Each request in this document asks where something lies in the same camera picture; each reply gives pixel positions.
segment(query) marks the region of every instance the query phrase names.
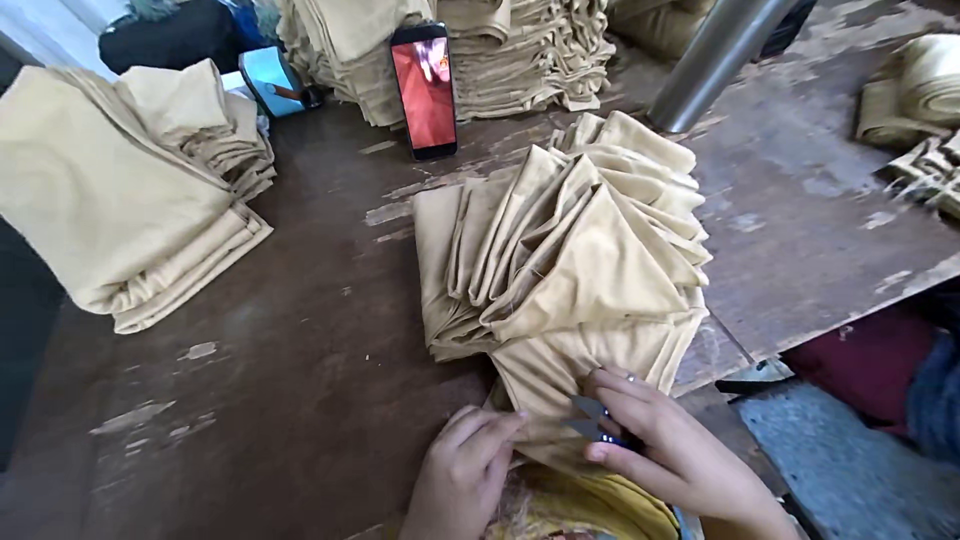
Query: finger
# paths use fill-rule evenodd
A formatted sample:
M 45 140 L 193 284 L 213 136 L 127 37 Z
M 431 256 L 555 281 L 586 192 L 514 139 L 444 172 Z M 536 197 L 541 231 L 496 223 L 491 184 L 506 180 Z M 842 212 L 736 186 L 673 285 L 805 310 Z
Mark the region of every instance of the finger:
M 584 449 L 584 457 L 629 479 L 665 502 L 678 504 L 685 499 L 686 482 L 640 454 L 609 443 L 591 443 Z
M 657 394 L 660 393 L 657 388 L 648 382 L 640 379 L 630 382 L 624 377 L 619 377 L 600 368 L 591 371 L 589 377 L 587 377 L 587 382 L 584 384 L 584 395 L 596 398 L 597 388 L 616 390 L 621 394 L 627 394 L 645 402 L 655 400 L 658 397 Z
M 460 446 L 458 460 L 463 459 L 465 463 L 486 467 L 500 447 L 523 426 L 524 422 L 526 422 L 526 415 L 522 412 L 504 414 L 488 422 Z
M 503 483 L 507 479 L 507 473 L 510 472 L 510 459 L 514 456 L 514 445 L 506 443 L 500 447 L 490 465 L 487 465 L 487 482 L 490 487 L 497 491 L 503 489 Z
M 596 389 L 596 397 L 617 424 L 640 440 L 646 441 L 652 434 L 656 412 L 649 403 L 603 387 Z
M 489 421 L 500 416 L 502 416 L 502 413 L 492 410 L 482 408 L 470 410 L 445 429 L 437 437 L 437 443 L 447 450 L 456 450 L 478 430 L 486 426 Z
M 446 421 L 446 424 L 444 424 L 444 428 L 440 430 L 440 435 L 443 435 L 445 431 L 449 430 L 450 426 L 453 426 L 454 424 L 456 424 L 457 420 L 460 420 L 461 418 L 463 418 L 464 415 L 466 415 L 468 412 L 472 410 L 476 410 L 478 408 L 480 407 L 478 407 L 477 405 L 464 405 L 460 407 L 460 410 L 458 410 L 457 412 L 454 412 L 453 415 L 450 416 L 450 419 Z

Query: metal pole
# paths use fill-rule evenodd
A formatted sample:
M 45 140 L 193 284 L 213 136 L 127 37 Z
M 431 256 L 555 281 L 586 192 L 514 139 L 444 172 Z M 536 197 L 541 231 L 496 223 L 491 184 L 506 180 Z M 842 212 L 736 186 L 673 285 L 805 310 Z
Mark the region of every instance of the metal pole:
M 647 117 L 685 132 L 777 28 L 797 0 L 717 0 L 670 73 Z

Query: stack of fabric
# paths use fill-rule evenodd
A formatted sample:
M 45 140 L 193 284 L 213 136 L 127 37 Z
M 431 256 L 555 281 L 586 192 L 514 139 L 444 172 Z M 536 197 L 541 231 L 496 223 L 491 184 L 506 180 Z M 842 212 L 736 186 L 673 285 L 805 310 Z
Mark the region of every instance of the stack of fabric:
M 276 33 L 305 81 L 355 102 L 373 126 L 403 121 L 387 39 L 400 24 L 433 18 L 436 0 L 277 0 Z
M 0 214 L 117 333 L 149 328 L 273 230 L 243 203 L 274 176 L 256 107 L 220 84 L 210 61 L 115 85 L 25 67 L 0 99 Z
M 863 86 L 856 138 L 909 148 L 960 128 L 960 36 L 917 37 L 887 58 Z
M 884 168 L 898 198 L 922 202 L 960 218 L 960 133 L 931 136 Z
M 491 356 L 537 419 L 521 452 L 588 468 L 561 420 L 595 367 L 669 391 L 707 313 L 694 163 L 622 112 L 585 113 L 520 166 L 414 198 L 427 347 L 438 361 Z
M 644 49 L 669 59 L 684 55 L 716 0 L 616 0 L 610 28 Z
M 213 61 L 182 71 L 135 66 L 117 95 L 160 146 L 226 180 L 241 202 L 273 185 L 274 151 L 256 127 L 256 103 L 224 92 Z
M 603 38 L 606 1 L 441 0 L 450 34 L 457 117 L 491 118 L 560 103 L 599 109 L 604 67 L 615 48 Z
M 387 39 L 401 24 L 447 25 L 457 117 L 598 109 L 608 85 L 606 0 L 279 0 L 277 33 L 306 80 L 356 102 L 374 126 L 403 120 Z

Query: hand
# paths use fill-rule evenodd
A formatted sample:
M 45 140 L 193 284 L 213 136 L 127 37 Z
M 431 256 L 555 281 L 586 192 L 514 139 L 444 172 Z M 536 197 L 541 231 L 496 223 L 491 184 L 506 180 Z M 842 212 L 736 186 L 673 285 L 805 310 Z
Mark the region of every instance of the hand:
M 584 390 L 646 444 L 644 455 L 591 443 L 584 450 L 587 460 L 667 503 L 737 524 L 748 531 L 744 536 L 796 538 L 786 512 L 750 467 L 677 402 L 647 382 L 628 381 L 627 375 L 616 367 L 595 369 Z
M 500 502 L 526 415 L 465 406 L 430 446 L 399 540 L 476 540 Z

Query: scissors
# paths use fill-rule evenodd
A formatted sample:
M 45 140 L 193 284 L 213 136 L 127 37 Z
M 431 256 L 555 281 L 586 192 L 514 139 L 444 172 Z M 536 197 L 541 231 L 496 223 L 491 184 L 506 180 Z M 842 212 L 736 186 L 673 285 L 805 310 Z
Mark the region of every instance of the scissors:
M 643 441 L 636 438 L 635 435 L 626 429 L 621 427 L 621 435 L 617 437 L 600 428 L 600 420 L 606 420 L 607 424 L 618 425 L 613 418 L 611 418 L 610 412 L 603 404 L 591 398 L 585 398 L 584 396 L 571 396 L 571 399 L 589 418 L 567 420 L 564 422 L 565 425 L 574 428 L 578 433 L 595 443 L 611 443 L 637 453 L 643 450 L 645 446 Z

